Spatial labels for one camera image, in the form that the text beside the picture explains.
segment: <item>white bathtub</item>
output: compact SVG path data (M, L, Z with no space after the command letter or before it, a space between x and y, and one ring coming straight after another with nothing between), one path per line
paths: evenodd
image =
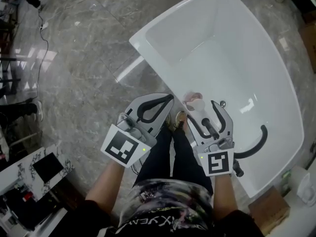
M235 151L268 139L239 160L240 183L253 197L276 178L300 149L303 124L296 94L270 37L240 0L184 0L131 39L131 44L180 101L200 92L220 128L211 100L225 100L234 122Z

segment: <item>cardboard box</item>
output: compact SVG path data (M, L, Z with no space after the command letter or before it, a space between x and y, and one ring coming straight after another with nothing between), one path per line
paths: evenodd
M316 73L316 22L306 25L299 30L299 33L310 57L314 73Z
M268 235L290 214L290 206L274 187L248 207L251 216L264 236Z

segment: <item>gray tile floor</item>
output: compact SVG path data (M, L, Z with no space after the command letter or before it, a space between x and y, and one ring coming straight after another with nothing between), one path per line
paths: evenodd
M39 81L43 103L42 144L61 141L75 170L69 179L86 193L108 162L100 152L111 123L135 97L152 92L169 92L153 69L142 61L123 76L126 67L139 58L129 38L153 18L181 0L41 0L41 13L49 23L43 37L49 52ZM292 78L301 107L305 141L293 162L305 163L316 136L316 81L298 33L303 25L290 0L242 0L266 29L278 48ZM46 43L39 35L39 17L31 5L22 3L20 25L14 41L23 72L19 92L9 102L36 94L36 81ZM173 110L179 110L179 103ZM121 209L136 176L127 169L115 212ZM249 198L234 180L242 209Z

